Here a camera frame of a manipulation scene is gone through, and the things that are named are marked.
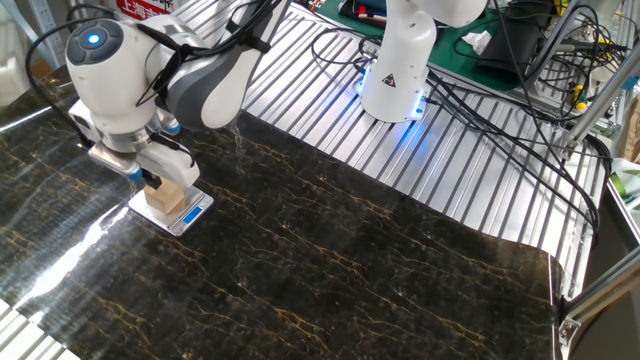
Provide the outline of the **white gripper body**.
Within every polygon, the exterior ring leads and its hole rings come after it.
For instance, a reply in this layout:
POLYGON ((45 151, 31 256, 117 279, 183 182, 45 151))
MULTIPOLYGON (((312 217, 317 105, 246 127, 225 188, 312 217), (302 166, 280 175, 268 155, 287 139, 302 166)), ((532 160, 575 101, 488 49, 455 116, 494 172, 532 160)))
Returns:
POLYGON ((149 171, 182 188, 191 187, 200 176, 199 167, 187 148, 169 138, 181 128, 167 111, 156 108, 147 124, 125 134, 99 130, 81 100, 71 107, 69 115, 94 143, 88 150, 89 157, 120 175, 139 180, 143 178, 143 171, 149 171))

